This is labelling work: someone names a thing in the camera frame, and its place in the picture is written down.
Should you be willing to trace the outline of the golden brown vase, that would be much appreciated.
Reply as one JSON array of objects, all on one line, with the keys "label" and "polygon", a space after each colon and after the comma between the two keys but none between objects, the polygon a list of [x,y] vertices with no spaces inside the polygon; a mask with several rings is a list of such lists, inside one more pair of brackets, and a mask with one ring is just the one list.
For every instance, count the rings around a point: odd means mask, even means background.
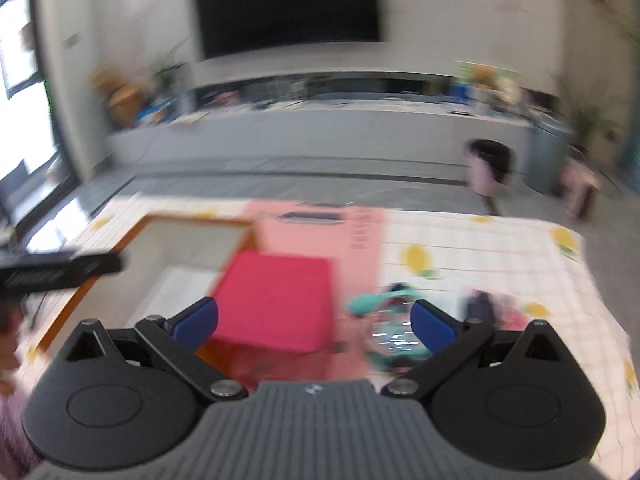
[{"label": "golden brown vase", "polygon": [[131,128],[143,110],[143,90],[122,79],[108,67],[98,67],[90,77],[91,87],[106,104],[108,116],[119,128]]}]

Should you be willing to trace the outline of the black wall television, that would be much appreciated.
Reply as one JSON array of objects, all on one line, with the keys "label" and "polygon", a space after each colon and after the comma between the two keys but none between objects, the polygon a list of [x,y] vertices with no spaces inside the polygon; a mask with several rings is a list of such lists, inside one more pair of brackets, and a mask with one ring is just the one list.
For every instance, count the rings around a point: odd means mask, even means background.
[{"label": "black wall television", "polygon": [[378,0],[193,0],[193,6],[204,58],[383,40]]}]

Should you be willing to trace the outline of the pink small heater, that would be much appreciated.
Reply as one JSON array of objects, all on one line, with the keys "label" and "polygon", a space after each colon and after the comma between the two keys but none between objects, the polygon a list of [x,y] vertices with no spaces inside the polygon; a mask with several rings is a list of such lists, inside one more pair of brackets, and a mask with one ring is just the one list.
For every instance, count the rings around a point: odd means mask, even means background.
[{"label": "pink small heater", "polygon": [[585,153],[573,145],[567,149],[560,183],[568,214],[578,221],[588,221],[596,208],[600,181],[590,168]]}]

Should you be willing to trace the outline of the lemon print checkered tablecloth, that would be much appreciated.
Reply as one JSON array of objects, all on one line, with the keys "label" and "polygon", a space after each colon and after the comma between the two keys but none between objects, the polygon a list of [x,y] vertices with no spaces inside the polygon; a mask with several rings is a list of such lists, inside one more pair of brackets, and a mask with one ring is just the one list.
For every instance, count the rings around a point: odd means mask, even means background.
[{"label": "lemon print checkered tablecloth", "polygon": [[[35,237],[30,248],[35,252],[55,246],[85,252],[112,249],[142,217],[168,214],[250,221],[258,241],[254,250],[269,254],[260,247],[256,222],[242,216],[251,201],[144,195],[115,198],[90,222],[62,214]],[[593,456],[594,466],[610,479],[629,478],[639,466],[639,387],[630,340],[602,301],[586,265],[582,238],[570,229],[538,220],[383,211],[380,291],[396,282],[406,283],[439,309],[462,318],[465,299],[484,290],[514,297],[529,321],[548,321],[591,380],[605,408],[606,425]],[[35,385],[53,358],[29,344],[48,295],[32,300],[38,312],[36,325],[21,344],[22,364],[16,374],[24,389]],[[258,381],[250,367],[259,358],[268,360],[280,353],[314,354],[221,343],[208,350],[209,356],[219,356],[224,365],[250,382]],[[390,379],[390,373],[381,372],[371,362],[366,379],[380,386]]]}]

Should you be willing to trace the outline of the green plant glass vase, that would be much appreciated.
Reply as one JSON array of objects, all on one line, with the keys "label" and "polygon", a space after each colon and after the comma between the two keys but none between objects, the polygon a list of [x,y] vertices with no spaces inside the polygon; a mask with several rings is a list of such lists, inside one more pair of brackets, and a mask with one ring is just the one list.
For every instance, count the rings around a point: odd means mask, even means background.
[{"label": "green plant glass vase", "polygon": [[188,65],[180,58],[180,50],[188,40],[181,39],[170,49],[161,53],[152,64],[152,76],[158,97],[177,114],[184,95],[183,73]]}]

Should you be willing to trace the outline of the orange rimmed grey storage box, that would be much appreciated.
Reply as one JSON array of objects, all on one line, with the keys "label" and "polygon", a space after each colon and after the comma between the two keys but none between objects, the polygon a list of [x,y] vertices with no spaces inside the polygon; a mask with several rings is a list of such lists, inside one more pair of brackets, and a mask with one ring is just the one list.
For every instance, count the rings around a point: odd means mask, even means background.
[{"label": "orange rimmed grey storage box", "polygon": [[131,327],[151,314],[170,318],[209,295],[236,254],[257,247],[250,221],[147,214],[115,245],[124,270],[49,294],[29,344],[55,356],[86,318],[107,328]]}]

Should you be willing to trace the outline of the teddy bear gift basket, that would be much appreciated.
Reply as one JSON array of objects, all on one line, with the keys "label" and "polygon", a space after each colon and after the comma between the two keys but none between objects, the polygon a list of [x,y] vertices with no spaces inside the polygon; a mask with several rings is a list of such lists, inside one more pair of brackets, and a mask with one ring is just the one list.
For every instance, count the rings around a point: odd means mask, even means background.
[{"label": "teddy bear gift basket", "polygon": [[521,74],[515,70],[487,64],[458,61],[457,82],[472,102],[511,108],[520,104]]}]

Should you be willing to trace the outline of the green potted floor plant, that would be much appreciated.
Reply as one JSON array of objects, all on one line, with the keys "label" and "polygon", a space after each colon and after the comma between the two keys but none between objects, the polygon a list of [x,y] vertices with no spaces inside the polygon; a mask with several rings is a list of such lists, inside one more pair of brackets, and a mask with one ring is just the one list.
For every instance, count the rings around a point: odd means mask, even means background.
[{"label": "green potted floor plant", "polygon": [[623,107],[626,99],[611,93],[610,85],[604,79],[597,79],[590,87],[578,87],[561,77],[558,85],[562,115],[573,133],[572,148],[589,164],[597,137],[612,134],[616,139],[620,133],[622,125],[612,113]]}]

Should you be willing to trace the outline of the red box lid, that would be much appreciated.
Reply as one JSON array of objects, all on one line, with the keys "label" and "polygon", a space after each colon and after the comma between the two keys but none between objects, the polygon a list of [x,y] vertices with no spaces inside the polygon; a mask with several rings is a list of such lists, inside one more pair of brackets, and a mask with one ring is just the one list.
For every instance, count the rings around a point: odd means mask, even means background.
[{"label": "red box lid", "polygon": [[314,353],[333,340],[332,262],[323,258],[240,252],[212,291],[225,344]]}]

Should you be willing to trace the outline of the teal packaged soft item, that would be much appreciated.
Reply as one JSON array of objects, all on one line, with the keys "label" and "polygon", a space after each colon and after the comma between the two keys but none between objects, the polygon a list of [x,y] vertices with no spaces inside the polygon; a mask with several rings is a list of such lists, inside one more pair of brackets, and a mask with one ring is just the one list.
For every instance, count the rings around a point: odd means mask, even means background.
[{"label": "teal packaged soft item", "polygon": [[381,372],[401,375],[432,355],[411,328],[411,308],[419,298],[410,285],[396,283],[347,304],[359,322],[363,351]]}]

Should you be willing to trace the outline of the white marble TV bench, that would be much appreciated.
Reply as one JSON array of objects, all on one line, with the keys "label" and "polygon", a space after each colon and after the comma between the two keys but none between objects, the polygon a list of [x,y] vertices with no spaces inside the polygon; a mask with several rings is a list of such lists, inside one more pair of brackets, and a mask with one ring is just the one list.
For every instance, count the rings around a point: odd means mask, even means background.
[{"label": "white marble TV bench", "polygon": [[344,174],[402,180],[464,177],[465,144],[512,148],[526,159],[523,118],[454,114],[438,104],[400,101],[307,102],[269,110],[232,107],[189,122],[141,127],[107,139],[114,163],[144,172]]}]

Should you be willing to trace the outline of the grey-blue tall trash can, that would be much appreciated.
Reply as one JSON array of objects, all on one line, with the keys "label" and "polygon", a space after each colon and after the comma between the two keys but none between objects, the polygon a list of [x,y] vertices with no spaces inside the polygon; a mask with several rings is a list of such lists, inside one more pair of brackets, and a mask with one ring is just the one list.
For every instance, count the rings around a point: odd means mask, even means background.
[{"label": "grey-blue tall trash can", "polygon": [[549,195],[558,184],[573,130],[564,120],[549,114],[533,119],[529,130],[524,182],[534,191]]}]

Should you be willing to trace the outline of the navy fabric item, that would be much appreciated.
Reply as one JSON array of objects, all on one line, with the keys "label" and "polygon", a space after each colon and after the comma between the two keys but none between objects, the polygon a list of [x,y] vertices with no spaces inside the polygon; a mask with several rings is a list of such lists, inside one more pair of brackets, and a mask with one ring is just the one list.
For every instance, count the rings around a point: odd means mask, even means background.
[{"label": "navy fabric item", "polygon": [[477,320],[495,325],[499,321],[499,315],[491,294],[484,290],[472,292],[466,300],[465,318],[469,322]]}]

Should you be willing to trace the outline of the pink cloth item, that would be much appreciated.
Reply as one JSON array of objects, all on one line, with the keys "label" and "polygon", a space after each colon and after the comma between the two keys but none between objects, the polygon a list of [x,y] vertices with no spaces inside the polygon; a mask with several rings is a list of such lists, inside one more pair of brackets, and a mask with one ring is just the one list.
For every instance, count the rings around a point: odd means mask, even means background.
[{"label": "pink cloth item", "polygon": [[515,298],[510,295],[493,294],[492,306],[496,316],[495,326],[498,330],[521,332],[526,329],[529,316],[518,308]]}]

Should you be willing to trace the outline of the pink bin with black bag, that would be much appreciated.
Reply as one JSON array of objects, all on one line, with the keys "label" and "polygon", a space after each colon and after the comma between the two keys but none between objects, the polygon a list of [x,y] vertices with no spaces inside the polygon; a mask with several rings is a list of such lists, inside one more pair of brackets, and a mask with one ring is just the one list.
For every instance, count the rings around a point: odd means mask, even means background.
[{"label": "pink bin with black bag", "polygon": [[472,139],[464,144],[463,155],[468,188],[480,196],[490,216],[498,216],[497,195],[512,174],[514,151],[495,140]]}]

